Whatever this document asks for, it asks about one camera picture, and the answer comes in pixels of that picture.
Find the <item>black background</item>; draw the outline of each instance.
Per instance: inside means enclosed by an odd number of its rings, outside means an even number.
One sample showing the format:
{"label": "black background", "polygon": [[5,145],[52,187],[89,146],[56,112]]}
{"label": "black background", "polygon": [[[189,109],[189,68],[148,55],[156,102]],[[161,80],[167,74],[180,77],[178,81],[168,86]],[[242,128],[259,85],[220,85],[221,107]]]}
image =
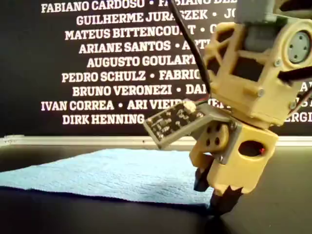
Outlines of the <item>black background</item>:
{"label": "black background", "polygon": [[[61,83],[61,73],[64,72],[85,72],[88,59],[90,57],[116,57],[116,54],[107,55],[79,55],[79,48],[82,40],[65,41],[64,35],[66,30],[79,29],[96,29],[96,28],[113,28],[113,27],[133,27],[137,24],[120,24],[120,25],[97,25],[79,27],[76,25],[76,17],[79,15],[92,14],[114,14],[121,12],[142,12],[147,14],[150,11],[166,11],[166,7],[158,7],[156,0],[154,5],[150,5],[148,0],[144,8],[137,9],[118,9],[104,10],[97,12],[66,12],[41,14],[41,3],[51,3],[58,1],[1,1],[1,33],[0,33],[0,108],[1,108],[1,127],[0,135],[24,134],[27,136],[138,136],[146,135],[140,125],[62,125],[63,114],[75,114],[73,112],[42,112],[41,101],[71,101],[84,100],[90,98],[72,97],[72,86],[88,86],[88,84]],[[214,0],[209,5],[180,6],[181,10],[185,9],[203,9],[207,8],[209,20],[190,20],[188,24],[196,24],[196,34],[194,39],[208,39],[210,37],[209,27],[212,23],[222,21],[233,21],[234,19],[224,19],[223,14],[227,13],[227,8],[235,8],[234,3],[214,4]],[[218,12],[217,17],[212,17],[212,12]],[[157,25],[175,25],[174,21],[165,21]],[[151,23],[144,23],[139,26],[152,26]],[[206,32],[199,31],[201,26],[206,27]],[[126,42],[138,40],[170,40],[172,49],[169,52],[157,52],[158,55],[176,55],[189,54],[189,51],[176,49],[176,42],[182,44],[182,36],[164,37],[161,39],[154,38],[129,38],[129,39],[104,39],[102,41],[92,40],[88,43],[106,43],[106,42]],[[140,52],[122,54],[121,56],[144,56],[153,55],[155,52]],[[168,81],[158,80],[158,70],[169,69],[196,69],[195,66],[169,66],[161,67],[134,67],[134,68],[117,68],[115,70],[145,70],[147,73],[146,81],[135,84],[172,84],[173,90],[181,87],[180,93],[174,93],[171,97],[132,97],[132,96],[111,96],[108,97],[113,101],[115,110],[110,114],[144,114],[145,117],[153,115],[160,110],[148,111],[127,111],[126,106],[129,99],[175,99],[190,98],[193,100],[202,98],[203,95],[184,95],[183,90],[185,83],[195,84],[196,80],[187,81]],[[111,71],[112,69],[92,69],[89,71]],[[149,74],[155,73],[156,77],[151,80]],[[130,85],[130,82],[109,82],[109,85]],[[92,83],[93,85],[105,85],[103,83]],[[124,105],[118,108],[119,102]],[[273,128],[281,136],[309,136],[309,123],[286,123],[281,128]]]}

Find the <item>circuit board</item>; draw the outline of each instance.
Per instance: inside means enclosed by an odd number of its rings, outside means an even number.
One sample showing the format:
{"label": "circuit board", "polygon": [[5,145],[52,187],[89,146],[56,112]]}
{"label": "circuit board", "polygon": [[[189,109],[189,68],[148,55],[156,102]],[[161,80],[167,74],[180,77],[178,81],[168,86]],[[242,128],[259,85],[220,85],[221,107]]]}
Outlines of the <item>circuit board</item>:
{"label": "circuit board", "polygon": [[149,119],[146,124],[159,141],[204,117],[193,102],[179,103]]}

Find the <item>screw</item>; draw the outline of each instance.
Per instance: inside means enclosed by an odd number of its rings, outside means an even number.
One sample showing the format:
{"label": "screw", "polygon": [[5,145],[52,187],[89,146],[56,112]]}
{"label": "screw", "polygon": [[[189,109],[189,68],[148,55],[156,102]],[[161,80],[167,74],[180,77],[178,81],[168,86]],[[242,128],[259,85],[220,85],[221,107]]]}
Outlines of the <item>screw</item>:
{"label": "screw", "polygon": [[236,122],[231,121],[231,122],[230,122],[230,129],[233,131],[233,130],[235,130],[236,128],[237,128]]}
{"label": "screw", "polygon": [[264,95],[264,89],[259,89],[257,95],[258,97],[262,97]]}
{"label": "screw", "polygon": [[275,66],[275,67],[279,67],[281,64],[282,64],[282,60],[277,59],[277,60],[275,61],[275,63],[274,63],[274,66]]}
{"label": "screw", "polygon": [[296,103],[295,101],[292,101],[292,102],[289,104],[289,108],[290,108],[291,110],[293,110],[294,108],[296,108],[296,106],[297,106],[297,103]]}

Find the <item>black wire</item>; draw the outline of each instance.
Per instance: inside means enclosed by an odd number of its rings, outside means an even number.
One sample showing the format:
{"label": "black wire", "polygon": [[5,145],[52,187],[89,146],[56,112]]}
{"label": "black wire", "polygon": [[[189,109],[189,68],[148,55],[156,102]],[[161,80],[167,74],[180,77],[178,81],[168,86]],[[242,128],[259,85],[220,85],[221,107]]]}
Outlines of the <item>black wire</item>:
{"label": "black wire", "polygon": [[184,39],[187,41],[187,43],[191,49],[191,52],[195,58],[197,66],[198,66],[198,70],[199,70],[199,74],[201,76],[201,79],[206,86],[206,90],[207,90],[208,95],[210,96],[210,94],[211,94],[210,78],[209,78],[209,74],[208,74],[208,71],[206,69],[205,63],[204,63],[204,61],[200,55],[199,49],[195,45],[194,41],[192,40],[191,35],[189,34],[187,27],[185,26],[185,24],[183,22],[183,18],[182,18],[180,12],[178,11],[178,9],[176,7],[175,0],[167,0],[167,2],[168,2],[169,9],[175,18],[175,22],[179,26],[179,29],[184,36]]}

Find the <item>blue towel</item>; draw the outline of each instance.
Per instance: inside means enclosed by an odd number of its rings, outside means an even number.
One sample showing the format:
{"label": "blue towel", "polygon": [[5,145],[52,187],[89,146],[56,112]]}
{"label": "blue towel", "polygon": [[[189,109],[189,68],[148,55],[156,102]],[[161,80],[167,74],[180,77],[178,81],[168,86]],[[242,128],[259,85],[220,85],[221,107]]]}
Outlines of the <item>blue towel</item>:
{"label": "blue towel", "polygon": [[189,152],[111,149],[3,172],[0,186],[208,206],[212,190],[195,192],[194,178]]}

